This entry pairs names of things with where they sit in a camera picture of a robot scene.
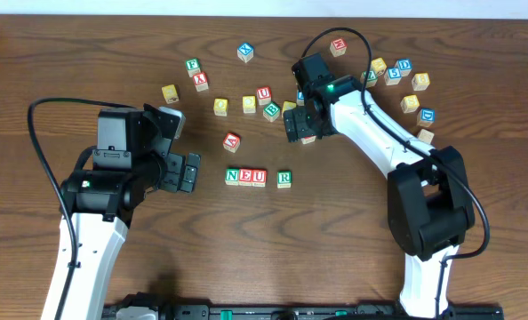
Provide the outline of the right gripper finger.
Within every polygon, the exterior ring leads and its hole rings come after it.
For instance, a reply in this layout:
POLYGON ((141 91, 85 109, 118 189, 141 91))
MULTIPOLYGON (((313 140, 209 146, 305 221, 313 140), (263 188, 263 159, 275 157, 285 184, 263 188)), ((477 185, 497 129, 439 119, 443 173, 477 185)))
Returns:
POLYGON ((293 125, 295 139, 300 140, 311 135, 308 124, 308 112, 305 108, 295 108, 293 110, 293 125))
POLYGON ((295 142, 299 139, 293 116, 284 116, 284 128, 289 142, 295 142))

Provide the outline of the green N block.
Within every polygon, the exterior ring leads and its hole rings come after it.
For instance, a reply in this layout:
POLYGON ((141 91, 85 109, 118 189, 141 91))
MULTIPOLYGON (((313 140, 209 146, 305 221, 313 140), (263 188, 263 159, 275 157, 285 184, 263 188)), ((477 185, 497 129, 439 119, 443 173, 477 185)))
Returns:
POLYGON ((237 168, 227 168, 225 174, 225 183, 231 186, 239 185, 240 170, 237 168))

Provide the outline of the green R block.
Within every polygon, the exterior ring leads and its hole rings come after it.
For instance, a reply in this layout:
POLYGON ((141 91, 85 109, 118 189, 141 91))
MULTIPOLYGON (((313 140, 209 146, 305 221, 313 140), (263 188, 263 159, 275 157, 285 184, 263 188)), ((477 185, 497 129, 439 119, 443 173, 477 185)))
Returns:
POLYGON ((278 188, 290 188, 292 186, 292 173, 290 171, 280 171, 276 178, 278 188))

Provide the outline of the red E block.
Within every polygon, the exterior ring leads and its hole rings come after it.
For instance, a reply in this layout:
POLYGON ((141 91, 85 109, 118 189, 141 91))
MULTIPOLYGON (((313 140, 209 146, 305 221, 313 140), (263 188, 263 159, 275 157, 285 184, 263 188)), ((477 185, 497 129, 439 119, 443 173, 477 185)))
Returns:
POLYGON ((239 170, 238 184, 240 186, 251 186, 252 185, 252 169, 241 168, 239 170))

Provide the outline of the red I block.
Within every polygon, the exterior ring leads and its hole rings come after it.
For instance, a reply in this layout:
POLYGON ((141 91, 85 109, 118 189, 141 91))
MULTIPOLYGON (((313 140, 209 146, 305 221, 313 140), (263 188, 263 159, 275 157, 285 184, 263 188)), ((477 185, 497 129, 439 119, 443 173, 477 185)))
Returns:
POLYGON ((302 144, 309 144, 309 143, 314 142, 315 140, 316 140, 316 136, 308 136, 308 137, 304 137, 300 139, 302 144))

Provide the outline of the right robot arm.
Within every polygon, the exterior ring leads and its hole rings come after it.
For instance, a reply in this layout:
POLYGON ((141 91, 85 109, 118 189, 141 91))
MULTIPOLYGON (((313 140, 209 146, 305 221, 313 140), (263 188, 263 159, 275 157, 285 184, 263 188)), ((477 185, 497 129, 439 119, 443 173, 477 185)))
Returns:
POLYGON ((292 72, 304 103, 284 112, 288 140, 341 134, 371 159, 387 180, 388 227, 405 253, 400 305, 409 316, 443 316, 451 258, 475 223, 460 153, 411 135, 359 80, 336 77, 318 53, 292 72))

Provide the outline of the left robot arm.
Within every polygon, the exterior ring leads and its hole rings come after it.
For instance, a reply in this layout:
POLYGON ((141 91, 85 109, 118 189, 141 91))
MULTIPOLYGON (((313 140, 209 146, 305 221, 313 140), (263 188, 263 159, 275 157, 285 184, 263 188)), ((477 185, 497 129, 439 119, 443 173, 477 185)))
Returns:
POLYGON ((58 188, 60 245, 44 319, 100 319, 118 253, 149 192, 190 193, 201 157, 174 154, 186 117, 145 105, 104 108, 97 143, 58 188))

